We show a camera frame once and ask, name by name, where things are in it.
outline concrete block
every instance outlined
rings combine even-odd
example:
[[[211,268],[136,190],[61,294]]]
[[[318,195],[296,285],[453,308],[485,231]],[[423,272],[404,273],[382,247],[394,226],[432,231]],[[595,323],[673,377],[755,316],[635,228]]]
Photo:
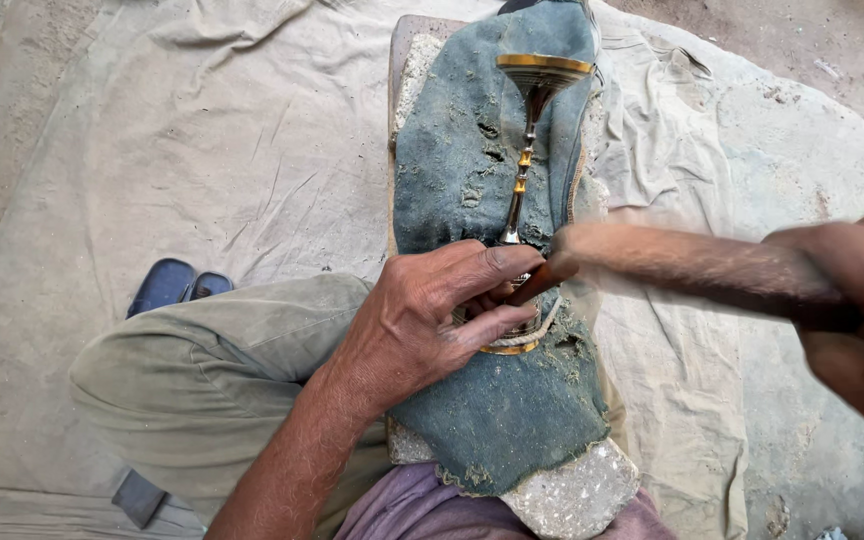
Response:
[[[585,540],[605,531],[639,491],[642,475],[612,439],[501,497],[536,536]]]
[[[435,461],[432,448],[423,437],[390,416],[385,417],[385,436],[389,460],[395,465]]]

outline blue cloth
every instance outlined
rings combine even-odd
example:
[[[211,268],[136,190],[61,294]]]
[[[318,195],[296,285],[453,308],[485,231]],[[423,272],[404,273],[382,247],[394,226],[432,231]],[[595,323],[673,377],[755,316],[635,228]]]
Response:
[[[445,43],[397,138],[393,228],[400,253],[462,239],[496,244],[525,126],[522,95],[496,68],[496,56],[505,53],[593,63],[585,6],[546,0],[470,24]],[[520,231],[539,249],[568,221],[591,85],[586,79],[559,93],[537,125]],[[543,295],[543,315],[557,295]],[[425,439],[447,482],[500,495],[609,434],[595,362],[589,329],[560,310],[534,350],[478,352],[390,415]]]

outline wooden handle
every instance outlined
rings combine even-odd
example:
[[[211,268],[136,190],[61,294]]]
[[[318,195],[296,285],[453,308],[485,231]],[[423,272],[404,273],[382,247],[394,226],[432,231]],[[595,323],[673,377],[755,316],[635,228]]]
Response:
[[[864,322],[803,251],[690,232],[579,224],[552,239],[552,254],[506,300],[521,306],[580,270],[789,319],[809,330],[854,332]]]

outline left hand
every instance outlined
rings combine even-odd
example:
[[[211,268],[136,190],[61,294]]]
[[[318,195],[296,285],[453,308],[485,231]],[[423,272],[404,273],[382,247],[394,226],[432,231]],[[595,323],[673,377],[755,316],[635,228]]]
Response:
[[[486,249],[478,240],[393,256],[322,367],[347,389],[350,407],[378,417],[535,316],[532,305],[499,304],[512,292],[510,280],[543,262],[530,246]],[[453,325],[460,305],[474,318]]]

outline hairy forearm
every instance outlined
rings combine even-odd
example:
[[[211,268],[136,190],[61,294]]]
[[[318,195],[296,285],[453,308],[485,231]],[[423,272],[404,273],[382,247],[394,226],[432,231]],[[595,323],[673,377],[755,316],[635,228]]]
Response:
[[[356,442],[378,416],[360,394],[332,361],[313,374],[212,521],[206,540],[307,538]]]

